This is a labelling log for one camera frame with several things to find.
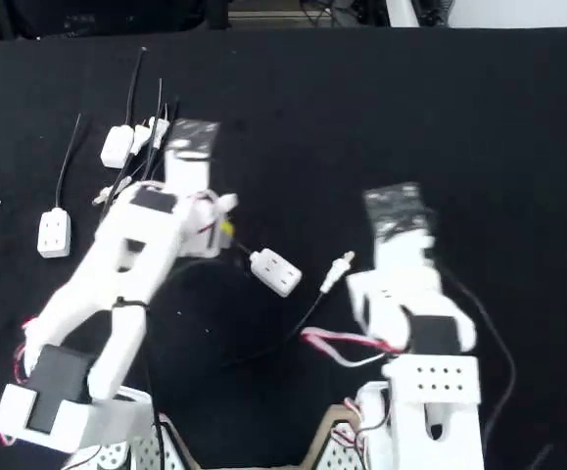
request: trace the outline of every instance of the power plug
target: power plug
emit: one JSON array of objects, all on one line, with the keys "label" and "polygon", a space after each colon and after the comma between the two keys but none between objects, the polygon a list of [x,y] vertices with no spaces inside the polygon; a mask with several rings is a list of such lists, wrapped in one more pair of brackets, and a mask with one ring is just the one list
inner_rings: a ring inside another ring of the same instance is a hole
[{"label": "power plug", "polygon": [[[148,119],[148,127],[150,132],[153,132],[153,127],[155,126],[155,117],[152,116]],[[164,140],[165,133],[169,129],[169,120],[159,118],[157,119],[157,130],[155,130],[155,138],[153,139],[153,146],[156,149],[160,149],[162,146],[162,141]]]},{"label": "power plug", "polygon": [[103,165],[108,168],[122,168],[133,146],[134,137],[135,131],[131,126],[113,126],[100,153]]},{"label": "power plug", "polygon": [[37,251],[44,258],[62,258],[70,254],[70,216],[61,208],[41,215],[37,234]]},{"label": "power plug", "polygon": [[289,296],[303,277],[297,267],[268,248],[251,254],[251,271],[281,297]]}]

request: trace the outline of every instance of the wire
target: wire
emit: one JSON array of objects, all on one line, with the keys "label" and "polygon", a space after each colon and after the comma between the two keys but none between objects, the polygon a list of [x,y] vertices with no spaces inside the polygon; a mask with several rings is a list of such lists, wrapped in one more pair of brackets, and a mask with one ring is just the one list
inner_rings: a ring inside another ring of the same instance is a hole
[{"label": "wire", "polygon": [[137,86],[137,77],[139,76],[139,69],[141,68],[142,58],[146,52],[146,48],[142,47],[137,55],[137,62],[133,69],[133,74],[130,78],[130,86],[128,87],[128,96],[126,98],[126,119],[124,124],[131,125],[133,123],[133,101],[135,98],[135,87]]},{"label": "wire", "polygon": [[11,436],[7,436],[5,434],[0,433],[0,444],[4,447],[10,447],[15,444],[17,441],[16,438],[12,438]]},{"label": "wire", "polygon": [[162,434],[162,424],[159,420],[159,411],[155,403],[155,393],[153,389],[153,381],[150,374],[150,356],[151,356],[151,339],[147,334],[144,337],[144,373],[146,375],[146,383],[148,393],[150,394],[150,404],[153,408],[153,419],[155,425],[155,432],[157,433],[157,441],[159,442],[159,468],[165,469],[165,449],[164,449],[164,435]]},{"label": "wire", "polygon": [[148,154],[146,155],[146,168],[142,179],[148,179],[148,175],[153,166],[153,150],[155,149],[155,140],[157,139],[157,122],[162,112],[162,94],[164,92],[164,82],[159,79],[159,96],[157,98],[157,112],[155,113],[155,123],[153,124],[153,132],[150,135],[150,142],[148,143]]},{"label": "wire", "polygon": [[527,467],[527,470],[538,470],[543,462],[546,460],[550,452],[553,450],[553,444],[548,443],[536,454],[536,458],[531,464]]},{"label": "wire", "polygon": [[307,341],[310,345],[314,346],[317,350],[319,350],[319,351],[327,354],[328,356],[330,356],[338,364],[340,364],[344,367],[348,367],[348,368],[361,367],[362,365],[366,365],[366,364],[369,364],[369,363],[372,363],[372,362],[376,362],[377,360],[385,357],[385,353],[381,352],[380,354],[373,355],[372,357],[369,357],[369,358],[366,358],[366,359],[363,359],[363,360],[359,360],[357,362],[353,362],[353,361],[350,361],[350,360],[344,358],[339,352],[337,352],[337,350],[335,348],[333,348],[331,345],[329,345],[325,341],[320,340],[319,338],[315,338],[315,337],[312,337],[312,336],[303,336],[303,339],[305,341]]},{"label": "wire", "polygon": [[[157,170],[159,169],[159,167],[161,166],[161,164],[164,162],[164,157],[163,157],[163,151],[165,149],[165,145],[167,144],[167,141],[169,139],[169,134],[170,132],[170,128],[173,122],[175,122],[178,119],[178,112],[180,109],[180,99],[176,98],[175,103],[174,103],[174,110],[172,111],[172,118],[170,120],[170,126],[168,128],[168,130],[165,132],[164,135],[164,139],[162,140],[162,145],[159,147],[160,152],[162,152],[162,157],[160,159],[157,159],[157,162],[155,163],[155,166],[153,167],[153,171],[151,173],[151,178],[155,179],[155,175],[157,174]],[[167,119],[167,104],[165,104],[165,119]]]},{"label": "wire", "polygon": [[338,333],[335,331],[325,330],[323,328],[309,326],[308,328],[305,328],[301,334],[303,336],[316,337],[321,340],[348,341],[351,343],[358,343],[364,346],[376,348],[377,350],[385,351],[386,353],[402,353],[402,350],[390,346],[384,340],[376,340],[365,335],[358,335],[357,333]]},{"label": "wire", "polygon": [[246,248],[245,245],[242,245],[237,238],[233,238],[233,243],[235,243],[235,246],[243,251],[246,255],[250,256],[253,253],[251,250]]},{"label": "wire", "polygon": [[363,433],[367,433],[370,431],[374,431],[376,429],[379,429],[383,426],[385,426],[388,422],[388,420],[390,419],[390,415],[392,414],[392,407],[390,406],[387,411],[385,411],[385,414],[383,415],[383,418],[381,419],[381,421],[379,421],[377,424],[375,424],[374,426],[367,426],[364,428],[359,428],[357,429],[357,432],[354,435],[354,446],[359,448],[359,438],[361,437],[361,435]]},{"label": "wire", "polygon": [[128,167],[130,166],[133,157],[134,155],[129,153],[128,157],[126,157],[126,161],[124,162],[124,166],[119,169],[118,176],[116,176],[116,181],[114,181],[114,184],[111,187],[111,191],[109,192],[109,196],[107,196],[107,201],[105,201],[105,205],[103,206],[103,210],[102,212],[100,212],[101,222],[105,219],[107,213],[109,212],[109,209],[111,208],[111,204],[113,203],[114,197],[116,196],[116,192],[118,191],[119,183],[126,176],[126,172],[128,171]]},{"label": "wire", "polygon": [[71,132],[70,143],[68,144],[68,149],[66,150],[66,156],[64,157],[64,162],[61,165],[61,171],[59,173],[59,179],[57,180],[57,189],[55,191],[55,208],[61,206],[61,193],[64,185],[64,177],[66,175],[66,169],[68,169],[68,163],[71,159],[71,152],[74,147],[74,139],[76,137],[76,132],[78,131],[78,124],[80,123],[80,113],[76,117],[76,124],[74,125],[74,130]]},{"label": "wire", "polygon": [[505,343],[505,341],[500,336],[500,333],[498,333],[498,330],[496,329],[494,322],[492,321],[492,318],[488,314],[488,311],[486,310],[483,303],[479,300],[479,298],[477,298],[477,296],[475,296],[475,294],[470,289],[468,289],[466,287],[466,285],[463,284],[450,271],[450,269],[448,269],[446,266],[444,266],[440,263],[437,263],[437,266],[443,272],[445,277],[450,282],[452,282],[452,284],[454,284],[455,287],[457,287],[457,289],[459,289],[468,299],[470,299],[470,301],[479,310],[479,314],[481,315],[484,322],[486,323],[486,326],[488,327],[488,329],[492,333],[492,336],[496,340],[496,343],[498,344],[498,347],[500,348],[501,352],[505,356],[505,359],[507,360],[507,365],[509,366],[509,380],[507,381],[507,386],[505,388],[505,391],[503,392],[502,396],[500,397],[500,399],[496,403],[492,413],[490,414],[490,417],[486,421],[486,424],[484,425],[484,428],[483,428],[483,433],[482,433],[482,436],[481,436],[481,445],[482,445],[482,450],[483,450],[483,456],[485,458],[487,450],[488,450],[488,444],[490,443],[490,438],[492,436],[492,432],[495,428],[496,422],[498,421],[500,414],[502,413],[505,405],[507,404],[507,402],[511,398],[511,395],[513,394],[513,391],[514,391],[514,388],[516,387],[516,376],[517,376],[516,362],[514,361],[514,358],[511,355],[511,351],[507,347],[507,344]]},{"label": "wire", "polygon": [[22,358],[24,357],[24,350],[25,346],[24,343],[22,343],[16,348],[15,352],[13,353],[13,375],[18,385],[25,384],[27,380],[23,378],[22,374],[20,373],[20,364],[22,363]]},{"label": "wire", "polygon": [[277,343],[276,345],[272,345],[270,347],[267,347],[267,348],[265,348],[265,349],[263,349],[259,352],[256,352],[254,354],[250,354],[250,355],[247,355],[245,357],[238,357],[238,358],[226,361],[226,362],[224,362],[220,365],[220,368],[231,367],[231,366],[236,367],[238,365],[242,365],[242,364],[245,364],[247,362],[251,362],[255,359],[259,359],[259,358],[265,357],[267,355],[270,355],[272,353],[275,353],[276,351],[283,348],[290,340],[292,340],[296,336],[296,334],[301,330],[301,328],[303,328],[303,325],[307,322],[307,320],[309,319],[311,314],[318,307],[318,305],[322,301],[323,297],[324,297],[324,294],[322,294],[320,292],[318,294],[318,296],[315,298],[315,301],[313,301],[313,304],[311,305],[309,310],[307,310],[307,312],[305,313],[305,315],[303,315],[303,317],[300,319],[300,321],[294,326],[294,328],[292,328],[288,332],[287,335],[285,335],[285,337],[283,337],[283,340],[281,340],[279,343]]},{"label": "wire", "polygon": [[71,470],[72,468],[78,468],[78,467],[83,466],[83,465],[86,464],[86,463],[91,462],[91,461],[94,459],[94,457],[96,457],[96,455],[98,455],[98,454],[100,453],[100,451],[102,450],[102,448],[103,448],[102,446],[98,446],[98,450],[96,450],[96,451],[92,454],[91,457],[86,458],[85,460],[82,460],[82,461],[80,461],[80,462],[76,462],[76,463],[73,464],[73,465],[69,465],[69,466],[67,466],[67,467],[63,467],[61,470]]}]

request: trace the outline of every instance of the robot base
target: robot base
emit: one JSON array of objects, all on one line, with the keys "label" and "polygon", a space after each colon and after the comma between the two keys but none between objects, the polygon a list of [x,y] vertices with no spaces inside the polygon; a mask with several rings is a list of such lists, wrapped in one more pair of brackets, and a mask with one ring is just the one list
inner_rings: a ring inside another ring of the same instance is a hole
[{"label": "robot base", "polygon": [[[169,419],[162,415],[165,469],[189,470],[191,457],[184,456],[180,438]],[[160,470],[159,441],[155,428],[150,436],[136,439],[132,443],[83,448],[73,454],[62,470]]]}]

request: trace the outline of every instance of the red and white wire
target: red and white wire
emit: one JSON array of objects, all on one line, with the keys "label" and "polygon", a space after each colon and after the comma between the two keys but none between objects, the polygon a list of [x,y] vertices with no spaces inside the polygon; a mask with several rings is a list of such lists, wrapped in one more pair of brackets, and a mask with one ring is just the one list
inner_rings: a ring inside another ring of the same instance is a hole
[{"label": "red and white wire", "polygon": [[25,350],[25,346],[24,343],[22,343],[16,348],[16,351],[13,353],[13,361],[14,361],[13,375],[16,378],[16,382],[18,383],[18,385],[22,385],[26,383],[26,379],[23,378],[21,374],[21,364],[22,364],[22,359],[24,357],[24,350]]},{"label": "red and white wire", "polygon": [[[329,355],[338,364],[344,367],[361,367],[362,365],[369,364],[379,360],[385,356],[385,353],[400,353],[400,350],[392,348],[382,340],[375,340],[366,336],[357,335],[355,333],[336,333],[333,331],[323,330],[322,328],[308,327],[301,332],[301,338],[314,346],[317,350]],[[351,361],[343,357],[335,348],[327,343],[326,340],[332,341],[345,341],[349,343],[356,343],[359,345],[370,346],[377,350],[383,351],[379,354],[373,355],[363,360]]]},{"label": "red and white wire", "polygon": [[0,433],[0,444],[4,447],[10,447],[16,443],[16,438],[12,438],[11,436],[5,436],[4,434]]},{"label": "red and white wire", "polygon": [[399,354],[402,350],[390,346],[386,341],[375,338],[370,338],[365,335],[358,335],[357,333],[338,333],[335,331],[324,330],[322,328],[307,327],[301,335],[314,336],[323,340],[331,341],[347,341],[350,343],[359,343],[365,346],[371,346],[386,353]]}]

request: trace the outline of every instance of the black cable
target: black cable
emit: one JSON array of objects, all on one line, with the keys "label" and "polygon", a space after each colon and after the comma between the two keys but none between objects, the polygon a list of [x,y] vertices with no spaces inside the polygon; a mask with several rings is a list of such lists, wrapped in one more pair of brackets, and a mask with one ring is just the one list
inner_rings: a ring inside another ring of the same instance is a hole
[{"label": "black cable", "polygon": [[174,110],[172,111],[172,118],[169,120],[169,128],[167,129],[167,132],[165,133],[165,136],[164,136],[164,140],[162,141],[162,145],[159,148],[160,151],[162,152],[162,157],[160,159],[157,159],[157,162],[155,163],[155,166],[153,167],[153,171],[152,171],[151,176],[150,176],[151,179],[155,179],[155,175],[157,174],[157,170],[159,169],[161,164],[164,162],[163,152],[165,150],[165,145],[167,145],[167,141],[169,140],[169,134],[171,133],[172,125],[178,119],[179,110],[180,110],[180,99],[176,98],[176,101],[174,103]]},{"label": "black cable", "polygon": [[[118,297],[114,303],[113,308],[121,306],[141,306],[146,311],[146,319],[150,316],[150,308],[148,305],[142,301],[126,301],[123,297]],[[150,405],[153,408],[153,421],[155,425],[155,432],[157,433],[157,441],[159,443],[159,468],[165,469],[165,449],[164,449],[164,435],[162,434],[162,423],[159,420],[159,412],[157,410],[157,405],[155,403],[155,391],[153,388],[153,380],[150,373],[150,358],[151,358],[151,340],[149,329],[146,330],[144,335],[144,344],[142,347],[142,362],[144,366],[144,375],[146,378],[146,387],[148,388],[148,395],[150,395]]]},{"label": "black cable", "polygon": [[155,137],[157,136],[157,122],[159,122],[159,117],[162,112],[162,94],[164,92],[164,82],[159,79],[159,96],[157,98],[157,112],[155,113],[155,123],[153,124],[153,133],[150,135],[150,142],[148,144],[148,153],[146,154],[146,168],[144,168],[144,174],[142,175],[142,180],[146,180],[150,174],[150,170],[153,166],[153,149],[155,148]]},{"label": "black cable", "polygon": [[155,393],[153,389],[153,381],[150,374],[150,358],[151,358],[151,340],[150,335],[147,333],[144,336],[144,374],[146,375],[146,382],[148,393],[150,394],[150,405],[153,408],[153,419],[155,423],[155,432],[157,433],[157,441],[159,442],[159,468],[165,469],[165,449],[164,449],[164,435],[162,434],[162,423],[159,420],[159,412],[155,403]]},{"label": "black cable", "polygon": [[98,450],[96,450],[96,451],[94,452],[94,454],[93,454],[91,457],[86,458],[85,460],[82,460],[82,461],[80,461],[80,462],[76,462],[76,463],[73,464],[73,465],[69,465],[69,466],[67,466],[67,467],[64,467],[64,468],[62,468],[61,470],[71,470],[72,468],[78,468],[78,467],[80,467],[80,466],[86,464],[87,462],[91,462],[92,459],[93,459],[96,455],[98,455],[98,454],[100,453],[100,451],[102,450],[102,448],[103,448],[102,446],[98,446]]},{"label": "black cable", "polygon": [[124,120],[126,125],[133,124],[133,100],[135,99],[135,87],[137,86],[137,77],[139,76],[139,69],[145,52],[145,47],[142,47],[139,50],[137,62],[135,63],[135,68],[133,69],[133,74],[130,78],[130,86],[128,87],[128,96],[126,98],[126,119]]},{"label": "black cable", "polygon": [[538,452],[534,461],[527,467],[527,470],[538,470],[553,450],[553,444],[548,443]]},{"label": "black cable", "polygon": [[107,197],[107,201],[105,201],[105,205],[103,206],[102,212],[100,212],[100,221],[102,222],[105,217],[107,216],[107,212],[111,208],[111,204],[116,196],[116,192],[118,191],[119,183],[122,179],[126,176],[126,172],[128,171],[128,167],[130,166],[131,161],[133,160],[134,155],[130,152],[128,153],[128,157],[126,157],[126,161],[124,162],[124,166],[119,169],[118,176],[116,176],[116,181],[114,181],[114,185],[111,187],[111,191],[109,192],[109,196]]},{"label": "black cable", "polygon": [[494,322],[492,321],[492,318],[488,314],[488,311],[484,307],[483,303],[479,300],[479,298],[477,298],[477,296],[475,296],[474,293],[470,289],[468,289],[465,286],[465,284],[463,284],[450,271],[450,269],[439,263],[437,263],[437,266],[440,269],[440,271],[445,275],[445,277],[450,282],[452,282],[455,285],[455,287],[457,287],[457,289],[459,289],[468,299],[470,299],[470,301],[479,310],[479,314],[481,315],[484,322],[486,323],[486,326],[492,333],[492,336],[494,337],[496,343],[498,344],[498,347],[500,348],[501,352],[505,356],[505,359],[507,360],[507,364],[509,366],[509,380],[507,381],[507,387],[505,388],[505,391],[503,392],[502,396],[500,397],[495,407],[493,408],[492,413],[490,414],[490,417],[486,421],[486,424],[484,425],[483,428],[483,432],[481,434],[481,446],[483,450],[483,456],[485,458],[486,453],[488,451],[488,444],[490,442],[490,438],[492,436],[492,432],[495,428],[496,422],[498,421],[500,414],[502,413],[505,405],[511,398],[514,388],[516,387],[516,375],[517,375],[516,362],[514,361],[514,358],[511,355],[511,351],[507,347],[507,344],[500,336],[500,333],[498,333],[498,330],[496,329]]},{"label": "black cable", "polygon": [[61,193],[63,192],[64,177],[66,176],[66,170],[68,169],[68,164],[71,160],[71,153],[74,147],[74,140],[76,138],[76,132],[78,131],[78,124],[80,123],[80,113],[76,117],[76,124],[74,125],[74,130],[71,132],[70,143],[68,144],[68,149],[66,150],[66,156],[64,157],[64,163],[61,165],[61,172],[59,173],[59,179],[57,180],[57,190],[55,191],[55,208],[61,206]]},{"label": "black cable", "polygon": [[320,292],[318,294],[318,296],[315,298],[315,301],[313,302],[313,304],[311,305],[311,307],[309,308],[307,313],[305,313],[305,315],[303,315],[303,317],[296,324],[296,326],[292,330],[290,330],[287,335],[285,335],[285,337],[283,338],[282,341],[280,341],[276,345],[269,346],[269,347],[267,347],[267,348],[265,348],[265,349],[263,349],[259,352],[255,352],[255,353],[247,355],[245,357],[238,357],[238,358],[235,358],[235,359],[231,359],[227,362],[224,362],[220,365],[220,368],[231,367],[231,366],[235,367],[235,366],[238,366],[238,365],[242,365],[242,364],[245,364],[247,362],[251,362],[255,359],[259,359],[259,358],[265,357],[267,355],[270,355],[272,353],[275,353],[278,350],[280,350],[281,348],[283,348],[290,340],[292,340],[297,335],[297,333],[301,330],[301,328],[303,328],[303,325],[307,322],[307,320],[309,320],[309,317],[315,311],[315,309],[318,307],[318,304],[320,304],[320,301],[322,300],[323,297],[324,297],[324,294],[322,292]]},{"label": "black cable", "polygon": [[379,428],[385,426],[385,424],[388,422],[388,419],[390,419],[390,411],[385,409],[385,403],[384,403],[383,418],[381,418],[381,421],[379,421],[377,424],[375,424],[373,426],[366,426],[365,428],[359,428],[359,429],[357,429],[357,432],[354,433],[354,446],[355,446],[355,448],[358,447],[357,441],[359,440],[361,433],[367,433],[368,431],[374,431],[375,429],[379,429]]},{"label": "black cable", "polygon": [[307,11],[307,7],[305,6],[305,3],[308,3],[307,0],[299,0],[299,8],[301,9],[301,11],[305,14],[305,16],[307,17],[309,23],[312,26],[318,26],[318,23],[315,19],[313,19],[311,17],[311,15],[309,14],[309,12]]}]

